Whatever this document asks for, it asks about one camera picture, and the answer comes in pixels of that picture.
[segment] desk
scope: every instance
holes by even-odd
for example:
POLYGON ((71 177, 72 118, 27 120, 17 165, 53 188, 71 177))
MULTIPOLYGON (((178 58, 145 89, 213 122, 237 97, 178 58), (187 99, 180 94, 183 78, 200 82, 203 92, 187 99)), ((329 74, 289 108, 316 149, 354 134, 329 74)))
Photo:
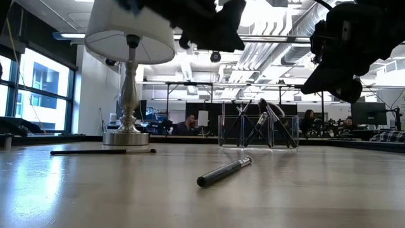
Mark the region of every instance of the desk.
POLYGON ((0 227, 404 227, 400 154, 301 146, 297 153, 153 144, 143 155, 49 156, 100 142, 0 152, 0 227), (198 176, 251 166, 207 189, 198 176))

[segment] white lampshade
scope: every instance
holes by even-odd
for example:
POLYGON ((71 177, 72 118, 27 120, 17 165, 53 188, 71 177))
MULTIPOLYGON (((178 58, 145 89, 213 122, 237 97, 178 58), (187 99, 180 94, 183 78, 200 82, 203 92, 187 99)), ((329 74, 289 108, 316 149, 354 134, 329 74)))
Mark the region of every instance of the white lampshade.
POLYGON ((208 127, 208 111, 198 111, 198 126, 208 127))
POLYGON ((173 30, 169 22, 144 8, 134 16, 114 0, 95 0, 84 44, 91 51, 115 61, 128 60, 126 35, 141 38, 136 49, 138 64, 159 64, 175 56, 173 30))

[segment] table lamp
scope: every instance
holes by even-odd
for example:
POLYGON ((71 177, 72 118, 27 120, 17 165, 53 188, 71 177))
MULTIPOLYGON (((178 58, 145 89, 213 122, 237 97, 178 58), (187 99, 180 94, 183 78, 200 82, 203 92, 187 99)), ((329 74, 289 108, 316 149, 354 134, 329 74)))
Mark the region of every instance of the table lamp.
POLYGON ((105 132, 103 144, 148 145, 149 134, 140 133, 134 125, 134 112, 139 107, 135 73, 138 64, 160 64, 174 58, 169 22, 148 9, 133 16, 120 9, 114 0, 95 0, 84 44, 109 60, 125 62, 125 80, 118 95, 123 110, 121 126, 114 132, 105 132))
POLYGON ((198 126, 201 127, 201 134, 205 135, 204 127, 208 127, 208 111, 198 111, 198 126))

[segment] plaid cushion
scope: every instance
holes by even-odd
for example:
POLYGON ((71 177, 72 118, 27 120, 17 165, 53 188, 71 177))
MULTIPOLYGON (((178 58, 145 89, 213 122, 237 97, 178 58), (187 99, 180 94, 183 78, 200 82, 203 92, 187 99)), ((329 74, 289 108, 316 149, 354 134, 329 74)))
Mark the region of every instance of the plaid cushion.
POLYGON ((403 142, 405 142, 405 132, 403 132, 403 131, 383 132, 383 133, 373 136, 370 139, 370 141, 403 143, 403 142))

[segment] black cylinder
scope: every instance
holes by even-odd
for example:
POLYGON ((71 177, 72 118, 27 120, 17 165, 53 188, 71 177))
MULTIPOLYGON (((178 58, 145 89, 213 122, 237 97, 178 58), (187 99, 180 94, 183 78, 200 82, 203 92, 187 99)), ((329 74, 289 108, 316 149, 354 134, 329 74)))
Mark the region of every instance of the black cylinder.
POLYGON ((216 170, 210 171, 207 174, 204 174, 197 179, 197 184, 200 187, 207 187, 216 181, 240 170, 241 168, 245 167, 246 165, 252 163, 251 158, 243 158, 238 161, 232 162, 228 165, 224 165, 216 170))

